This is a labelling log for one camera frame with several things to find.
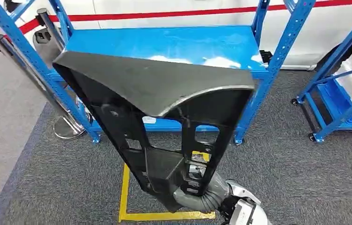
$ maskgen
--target yellow floor tape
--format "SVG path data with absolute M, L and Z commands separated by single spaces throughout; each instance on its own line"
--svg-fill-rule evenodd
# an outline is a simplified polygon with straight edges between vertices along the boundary
M 203 159 L 209 161 L 209 155 L 203 154 Z M 120 195 L 120 207 L 118 222 L 122 220 L 131 221 L 154 221 L 154 220 L 177 220 L 177 219 L 214 219 L 216 218 L 215 212 L 204 214 L 201 212 L 158 212 L 158 213 L 127 213 L 127 195 L 129 192 L 129 167 L 125 164 L 123 166 L 123 180 L 122 180 L 122 193 Z

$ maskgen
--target gray corrugated hose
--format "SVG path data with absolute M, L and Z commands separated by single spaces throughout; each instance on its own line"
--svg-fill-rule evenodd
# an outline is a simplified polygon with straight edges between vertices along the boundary
M 178 188 L 173 193 L 173 197 L 180 205 L 202 213 L 210 213 L 216 210 L 230 193 L 230 186 L 215 172 L 203 196 L 188 195 Z

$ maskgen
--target black plastic panel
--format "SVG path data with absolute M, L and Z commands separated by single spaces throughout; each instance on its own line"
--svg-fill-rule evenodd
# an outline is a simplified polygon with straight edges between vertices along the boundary
M 254 90 L 250 72 L 238 69 L 80 52 L 63 52 L 53 65 L 96 118 L 142 190 L 171 212 L 181 207 L 172 197 L 178 187 L 203 194 Z M 153 147 L 144 116 L 180 122 L 181 150 Z M 199 125 L 217 127 L 217 139 L 196 141 Z M 193 151 L 209 153 L 210 161 L 195 161 Z M 189 173 L 191 165 L 205 167 L 204 176 Z

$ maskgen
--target blue storage rack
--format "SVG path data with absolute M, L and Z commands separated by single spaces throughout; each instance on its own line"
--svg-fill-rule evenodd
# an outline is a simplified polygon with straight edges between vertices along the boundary
M 345 89 L 335 80 L 336 78 L 352 74 L 352 70 L 339 75 L 325 77 L 351 45 L 352 31 L 329 57 L 322 68 L 319 69 L 304 90 L 296 98 L 292 99 L 292 104 L 302 106 L 304 100 L 307 100 L 321 127 L 318 131 L 313 129 L 313 133 L 309 134 L 309 138 L 312 141 L 323 142 L 323 138 L 335 130 L 352 130 L 352 101 Z M 320 110 L 316 106 L 311 96 L 312 92 L 317 92 L 326 106 L 332 118 L 332 122 L 329 124 L 326 124 Z
M 0 26 L 13 44 L 26 56 L 41 76 L 48 81 L 55 94 L 93 137 L 99 141 L 101 128 L 86 117 L 84 106 L 75 101 L 61 88 L 62 78 L 44 64 L 30 46 L 14 21 L 20 17 L 33 0 L 21 4 L 11 16 L 0 6 Z M 284 0 L 291 13 L 268 67 L 265 67 L 259 52 L 262 24 L 270 0 L 260 0 L 252 25 L 136 28 L 76 30 L 73 28 L 60 0 L 49 0 L 60 21 L 66 42 L 66 50 L 100 53 L 116 56 L 149 59 L 155 56 L 168 59 L 183 59 L 193 64 L 204 64 L 208 59 L 222 57 L 240 64 L 241 69 L 250 69 L 257 79 L 258 87 L 243 112 L 235 130 L 235 142 L 242 143 L 258 108 L 275 80 L 301 27 L 314 6 L 315 0 Z M 145 123 L 147 131 L 181 131 L 181 125 L 172 120 L 156 119 Z M 197 131 L 216 131 L 215 127 L 200 126 Z

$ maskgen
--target stanchion base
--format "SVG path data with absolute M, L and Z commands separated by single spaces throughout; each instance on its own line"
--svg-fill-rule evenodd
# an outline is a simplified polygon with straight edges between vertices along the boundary
M 73 140 L 86 133 L 84 128 L 80 132 L 73 130 L 62 117 L 59 117 L 53 125 L 54 134 L 64 140 Z

